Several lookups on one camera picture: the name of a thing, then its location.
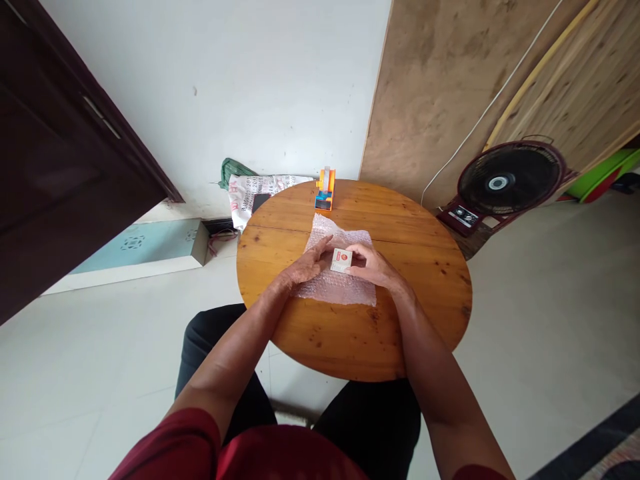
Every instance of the bubble wrap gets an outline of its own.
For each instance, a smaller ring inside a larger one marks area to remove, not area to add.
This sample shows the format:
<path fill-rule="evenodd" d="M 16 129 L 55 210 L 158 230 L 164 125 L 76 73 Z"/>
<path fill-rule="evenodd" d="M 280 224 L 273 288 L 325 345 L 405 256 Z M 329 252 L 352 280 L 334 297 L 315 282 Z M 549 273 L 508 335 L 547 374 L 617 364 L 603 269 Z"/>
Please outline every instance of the bubble wrap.
<path fill-rule="evenodd" d="M 328 218 L 316 213 L 313 218 L 313 228 L 311 229 L 305 251 L 309 250 L 309 248 L 322 240 L 322 238 L 331 234 L 333 234 L 333 238 L 329 246 L 332 248 L 344 249 L 354 243 L 372 246 L 371 236 L 368 231 L 344 231 Z M 327 256 L 328 262 L 331 262 L 332 252 Z M 374 284 L 329 269 L 324 270 L 313 280 L 300 285 L 293 295 L 295 297 L 311 298 L 329 303 L 339 303 L 341 305 L 364 303 L 365 305 L 375 307 Z"/>

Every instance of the fan control panel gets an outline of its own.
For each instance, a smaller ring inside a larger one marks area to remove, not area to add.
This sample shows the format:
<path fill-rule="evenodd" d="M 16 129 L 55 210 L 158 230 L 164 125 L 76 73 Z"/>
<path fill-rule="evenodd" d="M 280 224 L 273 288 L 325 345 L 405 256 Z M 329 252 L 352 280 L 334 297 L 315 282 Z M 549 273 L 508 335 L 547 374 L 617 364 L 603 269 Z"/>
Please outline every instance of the fan control panel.
<path fill-rule="evenodd" d="M 458 220 L 464 226 L 471 228 L 479 220 L 476 214 L 470 212 L 466 208 L 458 205 L 456 208 L 449 211 L 450 216 Z"/>

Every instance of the sleeve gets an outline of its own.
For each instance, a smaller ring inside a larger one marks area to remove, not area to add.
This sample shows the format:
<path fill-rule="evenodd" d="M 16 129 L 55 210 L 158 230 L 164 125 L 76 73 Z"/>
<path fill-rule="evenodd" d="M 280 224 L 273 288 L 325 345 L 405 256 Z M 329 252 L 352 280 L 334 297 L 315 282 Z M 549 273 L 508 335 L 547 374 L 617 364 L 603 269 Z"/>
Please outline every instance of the sleeve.
<path fill-rule="evenodd" d="M 180 410 L 142 438 L 109 479 L 211 479 L 220 444 L 220 432 L 210 414 L 197 408 Z"/>
<path fill-rule="evenodd" d="M 453 476 L 453 480 L 507 480 L 494 469 L 480 465 L 465 465 Z"/>

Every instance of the hand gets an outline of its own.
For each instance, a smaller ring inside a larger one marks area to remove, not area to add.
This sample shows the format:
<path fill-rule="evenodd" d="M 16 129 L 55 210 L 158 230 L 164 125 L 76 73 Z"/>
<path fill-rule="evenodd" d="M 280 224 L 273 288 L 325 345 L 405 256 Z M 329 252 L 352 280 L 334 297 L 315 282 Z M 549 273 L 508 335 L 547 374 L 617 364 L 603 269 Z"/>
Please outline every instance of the hand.
<path fill-rule="evenodd" d="M 333 235 L 328 235 L 304 252 L 302 257 L 298 258 L 290 266 L 282 271 L 287 279 L 291 280 L 294 285 L 306 282 L 317 277 L 322 270 L 327 268 L 327 262 L 320 260 L 320 256 L 333 248 L 328 248 L 327 244 L 331 241 Z"/>
<path fill-rule="evenodd" d="M 392 292 L 403 288 L 406 280 L 393 268 L 382 253 L 371 247 L 366 247 L 361 243 L 350 245 L 346 250 L 353 252 L 357 260 L 365 260 L 364 267 L 352 266 L 345 270 L 345 273 L 368 280 L 380 287 L 387 288 Z"/>

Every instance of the green bag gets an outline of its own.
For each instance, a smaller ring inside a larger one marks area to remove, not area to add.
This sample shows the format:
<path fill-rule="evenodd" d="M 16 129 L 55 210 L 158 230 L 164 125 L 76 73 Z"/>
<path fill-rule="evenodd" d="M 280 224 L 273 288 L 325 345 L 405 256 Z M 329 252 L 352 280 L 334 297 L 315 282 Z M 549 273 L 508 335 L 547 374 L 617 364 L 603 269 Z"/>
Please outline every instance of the green bag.
<path fill-rule="evenodd" d="M 225 158 L 222 162 L 222 167 L 220 167 L 220 178 L 222 180 L 218 182 L 218 186 L 229 191 L 229 177 L 232 175 L 254 177 L 258 174 L 234 159 Z"/>

